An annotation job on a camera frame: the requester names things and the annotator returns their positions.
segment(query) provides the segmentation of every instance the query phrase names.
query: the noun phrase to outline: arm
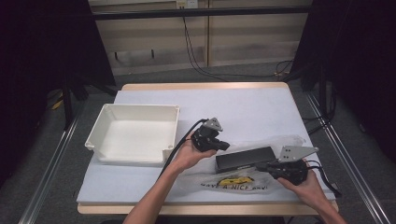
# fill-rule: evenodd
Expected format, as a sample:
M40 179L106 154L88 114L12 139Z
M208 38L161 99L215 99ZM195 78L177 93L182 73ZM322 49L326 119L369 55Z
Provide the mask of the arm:
M191 141L186 141L181 146L175 159L163 172L163 175L131 210L123 223L154 223L177 176L184 170L191 168L201 159L215 154L216 150L200 152L192 145Z
M279 178L277 181L281 183L286 189L293 191L300 200L306 205L315 209L327 224L343 224L347 223L335 210L332 204L327 200L323 190L318 182L315 172L308 171L308 177L299 186L291 184L284 178Z

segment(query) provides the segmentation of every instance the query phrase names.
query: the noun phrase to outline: white tray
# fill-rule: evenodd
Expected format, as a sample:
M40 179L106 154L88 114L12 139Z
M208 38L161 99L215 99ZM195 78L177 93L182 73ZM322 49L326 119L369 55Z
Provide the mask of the white tray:
M175 146L178 105L103 105L85 147L100 161L163 163Z

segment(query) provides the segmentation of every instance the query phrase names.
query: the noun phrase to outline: metal bracket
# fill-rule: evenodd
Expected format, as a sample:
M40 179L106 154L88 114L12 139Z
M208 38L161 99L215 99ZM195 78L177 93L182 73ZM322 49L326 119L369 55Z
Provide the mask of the metal bracket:
M204 127L208 129L213 129L219 132L222 132L221 125L216 118L210 119L203 124Z
M283 146L280 152L279 162L299 161L313 153L319 151L317 147L296 147L296 146Z

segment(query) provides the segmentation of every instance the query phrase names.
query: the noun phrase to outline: metal frame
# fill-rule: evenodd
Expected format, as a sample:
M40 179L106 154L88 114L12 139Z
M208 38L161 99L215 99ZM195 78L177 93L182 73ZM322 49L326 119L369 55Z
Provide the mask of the metal frame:
M37 218L38 212L40 211L41 206L43 205L44 200L46 199L46 196L50 190L50 185L56 175L62 157L64 156L70 139L73 136L74 130L77 127L78 120L82 113L84 105L85 102L83 101L79 102L78 106L76 106L76 115L68 129L64 131L64 134L62 135L62 138L59 141L59 144L56 147L55 152L49 162L49 166L47 167L46 172L43 174L43 177L41 178L40 183L35 190L35 194L26 206L23 215L19 221L19 224L35 223L35 219Z
M130 20L130 19L176 18L176 17L292 14L292 13L323 12L325 10L334 10L334 9L336 9L335 6L186 8L186 9L162 9L162 10L126 11L126 12L95 12L92 14L48 15L42 17L42 19L109 21L109 20Z
M327 137L331 141L335 152L340 158L340 161L344 164L346 172L349 174L349 177L351 178L353 184L358 190L358 193L366 204L369 212L373 216L375 223L390 224L387 214L382 208L380 201L376 198L375 194L370 189L367 182L364 180L361 172L355 165L355 162L349 156L346 147L342 143L341 139L338 137L338 134L335 132L335 129L332 127L330 122L326 124L326 119L322 117L317 98L313 95L312 92L310 92L307 94L307 99L309 104L311 104L315 114L318 116L320 124L323 125L323 129L326 132Z

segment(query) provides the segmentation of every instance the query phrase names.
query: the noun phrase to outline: black curtain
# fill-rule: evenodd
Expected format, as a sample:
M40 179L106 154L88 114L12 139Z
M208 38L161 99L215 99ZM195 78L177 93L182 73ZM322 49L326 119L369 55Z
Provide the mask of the black curtain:
M396 161L395 6L386 0L313 4L335 9L308 15L291 74L299 74L309 90L325 71L360 123Z
M47 106L47 94L65 79L83 88L79 77L115 85L105 48L88 1L15 0L0 6L2 78L2 184L17 167L35 137Z

